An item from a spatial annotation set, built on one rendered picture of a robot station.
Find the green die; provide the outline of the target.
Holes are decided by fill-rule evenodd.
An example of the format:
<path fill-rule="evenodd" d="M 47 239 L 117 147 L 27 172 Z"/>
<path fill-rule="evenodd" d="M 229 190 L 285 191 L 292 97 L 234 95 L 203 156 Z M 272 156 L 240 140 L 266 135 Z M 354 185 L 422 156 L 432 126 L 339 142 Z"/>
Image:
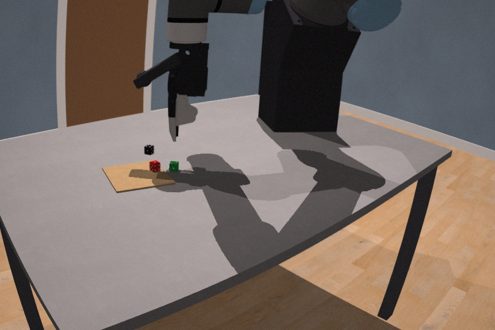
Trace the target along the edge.
<path fill-rule="evenodd" d="M 179 169 L 179 162 L 170 161 L 169 171 L 170 172 L 178 172 L 178 169 Z"/>

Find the tan mat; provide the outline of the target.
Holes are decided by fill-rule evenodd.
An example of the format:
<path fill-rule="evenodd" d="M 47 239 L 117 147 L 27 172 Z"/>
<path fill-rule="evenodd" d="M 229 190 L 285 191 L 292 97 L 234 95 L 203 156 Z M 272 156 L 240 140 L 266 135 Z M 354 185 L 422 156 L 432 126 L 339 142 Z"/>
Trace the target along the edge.
<path fill-rule="evenodd" d="M 149 162 L 102 167 L 117 193 L 173 185 L 176 182 L 162 169 L 153 172 Z"/>

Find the red die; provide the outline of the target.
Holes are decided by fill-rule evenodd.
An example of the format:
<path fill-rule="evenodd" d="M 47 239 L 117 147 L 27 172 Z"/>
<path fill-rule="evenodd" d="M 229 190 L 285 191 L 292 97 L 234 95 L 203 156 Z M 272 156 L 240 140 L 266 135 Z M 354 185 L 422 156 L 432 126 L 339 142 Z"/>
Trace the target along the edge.
<path fill-rule="evenodd" d="M 149 162 L 149 169 L 153 172 L 160 171 L 160 162 L 158 161 Z"/>

